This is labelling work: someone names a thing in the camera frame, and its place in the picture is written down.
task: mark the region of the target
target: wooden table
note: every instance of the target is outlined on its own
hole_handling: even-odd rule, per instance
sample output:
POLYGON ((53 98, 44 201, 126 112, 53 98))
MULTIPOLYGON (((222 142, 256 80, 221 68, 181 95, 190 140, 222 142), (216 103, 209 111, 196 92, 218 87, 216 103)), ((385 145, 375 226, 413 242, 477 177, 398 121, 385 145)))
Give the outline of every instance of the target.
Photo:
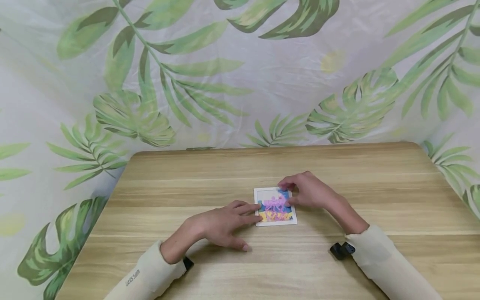
MULTIPOLYGON (((417 145, 390 143, 136 154, 57 300, 103 299, 187 217, 253 202, 255 187, 305 170, 379 225, 445 299, 479 299, 480 224, 417 145)), ((328 252, 344 238, 327 213, 298 208, 297 217, 242 231, 250 253, 199 242, 195 267, 163 299, 386 299, 353 260, 328 252)))

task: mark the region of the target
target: person's right hand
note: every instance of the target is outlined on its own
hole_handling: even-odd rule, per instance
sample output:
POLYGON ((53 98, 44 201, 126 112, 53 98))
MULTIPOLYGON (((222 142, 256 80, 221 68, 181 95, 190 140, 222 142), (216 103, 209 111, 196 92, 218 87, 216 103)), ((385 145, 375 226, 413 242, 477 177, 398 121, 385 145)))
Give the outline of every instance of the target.
POLYGON ((295 187, 299 189, 299 194, 288 199, 286 205, 328 208, 342 197, 310 171, 287 176, 278 183, 278 186, 284 191, 292 191, 295 187))

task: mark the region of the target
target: colorful photo print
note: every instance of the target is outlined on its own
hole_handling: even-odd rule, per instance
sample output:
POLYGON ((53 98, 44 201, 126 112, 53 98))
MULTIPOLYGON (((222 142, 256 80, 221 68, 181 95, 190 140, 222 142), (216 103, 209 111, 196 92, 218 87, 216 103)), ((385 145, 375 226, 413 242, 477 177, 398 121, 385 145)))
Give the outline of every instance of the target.
POLYGON ((261 208, 255 212, 262 216, 257 226, 276 226, 297 224, 297 215, 294 207, 286 207, 285 202, 292 196, 290 191, 282 191, 278 187, 258 188, 253 190, 255 203, 261 208))

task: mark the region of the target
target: sleeve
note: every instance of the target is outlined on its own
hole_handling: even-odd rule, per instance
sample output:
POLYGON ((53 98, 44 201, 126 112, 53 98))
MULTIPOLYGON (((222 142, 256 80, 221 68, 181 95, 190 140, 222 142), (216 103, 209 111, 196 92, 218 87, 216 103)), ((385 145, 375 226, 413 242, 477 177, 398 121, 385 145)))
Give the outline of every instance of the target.
POLYGON ((156 242, 104 300, 153 300, 162 295, 172 281, 186 271, 186 264, 168 264, 160 253, 161 241, 156 242))
POLYGON ((379 227, 346 238, 355 247, 357 265, 391 300, 442 299, 379 227))

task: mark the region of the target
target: fabric backdrop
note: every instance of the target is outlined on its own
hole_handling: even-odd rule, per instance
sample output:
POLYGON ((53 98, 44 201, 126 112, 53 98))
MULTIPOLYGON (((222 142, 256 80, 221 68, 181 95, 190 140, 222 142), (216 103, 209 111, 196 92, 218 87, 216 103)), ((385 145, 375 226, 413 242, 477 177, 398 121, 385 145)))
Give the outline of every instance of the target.
POLYGON ((2 298, 55 298, 138 151, 412 141, 480 216, 479 2, 0 0, 2 298))

